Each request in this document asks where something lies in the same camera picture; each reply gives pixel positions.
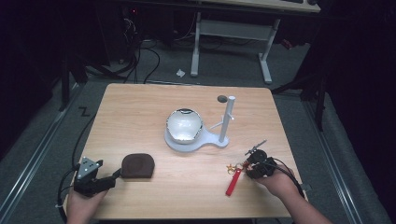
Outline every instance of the white base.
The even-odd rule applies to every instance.
[[[262,66],[262,76],[264,77],[264,82],[266,84],[271,84],[272,79],[271,79],[270,70],[268,69],[267,61],[262,60],[262,53],[259,54],[259,60],[260,60],[260,65]]]
[[[221,143],[219,141],[219,134],[211,133],[204,126],[201,130],[201,134],[193,143],[190,144],[176,143],[170,136],[169,132],[167,132],[166,130],[165,130],[165,142],[166,144],[168,144],[170,148],[176,151],[192,152],[205,145],[215,145],[216,147],[227,147],[230,141],[227,137],[225,137],[224,141]]]
[[[191,76],[192,77],[198,77],[198,64],[199,64],[199,53],[193,53],[192,54],[192,62],[191,62]]]

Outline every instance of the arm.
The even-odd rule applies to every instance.
[[[88,198],[71,189],[67,197],[67,223],[89,223],[99,203],[105,198],[107,192],[108,190],[105,190]]]
[[[279,167],[288,170],[285,166],[279,165]],[[273,175],[258,178],[257,182],[267,187],[272,194],[285,204],[295,223],[331,223],[299,194],[290,178],[281,171],[275,170]]]

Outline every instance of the floor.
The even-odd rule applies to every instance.
[[[268,58],[274,82],[266,85],[256,52],[262,43],[246,43],[241,47],[229,42],[221,45],[203,42],[200,74],[190,77],[189,39],[172,48],[148,40],[141,49],[136,75],[132,73],[126,82],[142,83],[147,77],[150,84],[274,89],[293,80],[309,50],[309,45],[289,50],[274,45]],[[113,63],[110,69],[122,66]],[[184,77],[177,76],[179,69],[186,72]],[[35,115],[0,162],[0,177],[4,180],[0,189],[0,202],[3,202],[0,223],[27,220],[62,223],[55,208],[59,182],[70,167],[72,149],[77,149],[76,157],[81,155],[91,128],[90,118],[97,111],[106,85],[112,82],[123,81],[94,75],[90,75],[86,85],[77,85],[72,80],[72,103],[64,111],[59,111],[61,85],[54,88],[54,97]],[[326,98],[324,132],[319,132],[312,121],[315,102],[301,102],[298,90],[285,91],[274,98],[302,179],[312,188],[307,192],[309,201],[334,223],[390,223],[354,155],[331,99]],[[291,223],[291,220],[259,218],[254,222]]]

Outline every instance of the white vertical rod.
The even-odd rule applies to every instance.
[[[233,112],[233,102],[234,101],[235,101],[234,96],[228,97],[227,107],[225,109],[224,119],[223,119],[223,123],[221,125],[221,132],[220,132],[220,137],[219,137],[219,141],[221,143],[224,141],[225,134],[227,133],[228,123],[230,122],[230,119],[233,119],[233,116],[231,115],[231,113]]]

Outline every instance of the wooden table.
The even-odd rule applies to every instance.
[[[164,141],[168,116],[177,109],[197,111],[206,126],[218,123],[226,104],[219,95],[236,97],[226,148],[201,147],[181,153]],[[211,130],[219,133],[220,127]],[[289,217],[282,202],[264,186],[241,174],[231,197],[227,165],[260,148],[285,162],[301,181],[273,96],[265,88],[110,84],[82,156],[104,160],[98,177],[120,168],[132,153],[155,160],[151,179],[122,179],[102,201],[99,219]]]

